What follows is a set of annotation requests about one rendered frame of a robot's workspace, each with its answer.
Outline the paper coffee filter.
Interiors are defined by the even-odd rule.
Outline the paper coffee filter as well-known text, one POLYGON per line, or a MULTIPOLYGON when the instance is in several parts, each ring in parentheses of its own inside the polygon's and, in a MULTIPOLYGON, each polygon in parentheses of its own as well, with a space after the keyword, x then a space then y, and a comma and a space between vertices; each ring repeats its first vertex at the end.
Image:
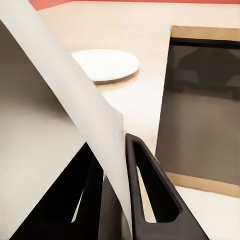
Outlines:
POLYGON ((104 170, 98 240, 133 240, 124 115, 29 0, 0 0, 0 240, 86 142, 104 170))

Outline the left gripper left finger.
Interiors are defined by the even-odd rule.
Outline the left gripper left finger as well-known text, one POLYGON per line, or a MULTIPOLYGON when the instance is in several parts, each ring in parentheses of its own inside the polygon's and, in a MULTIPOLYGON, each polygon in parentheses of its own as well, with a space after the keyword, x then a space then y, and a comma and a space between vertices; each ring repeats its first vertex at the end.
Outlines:
POLYGON ((86 141, 10 240, 98 240, 103 178, 86 141))

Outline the saucer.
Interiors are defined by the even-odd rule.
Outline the saucer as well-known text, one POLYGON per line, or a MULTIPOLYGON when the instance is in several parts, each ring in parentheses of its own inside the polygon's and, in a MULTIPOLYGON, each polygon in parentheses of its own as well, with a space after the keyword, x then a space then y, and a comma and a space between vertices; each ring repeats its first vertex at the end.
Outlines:
POLYGON ((90 49, 71 55, 92 81, 118 79, 133 74, 141 65, 132 53, 113 49, 90 49))

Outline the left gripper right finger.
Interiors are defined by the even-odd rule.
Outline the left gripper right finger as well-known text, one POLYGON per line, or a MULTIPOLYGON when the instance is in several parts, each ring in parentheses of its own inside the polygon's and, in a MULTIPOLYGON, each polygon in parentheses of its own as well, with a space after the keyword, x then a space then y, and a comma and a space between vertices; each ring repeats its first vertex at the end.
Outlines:
POLYGON ((145 142, 125 135, 132 240, 210 240, 145 142), (139 168, 156 223, 145 220, 139 168))

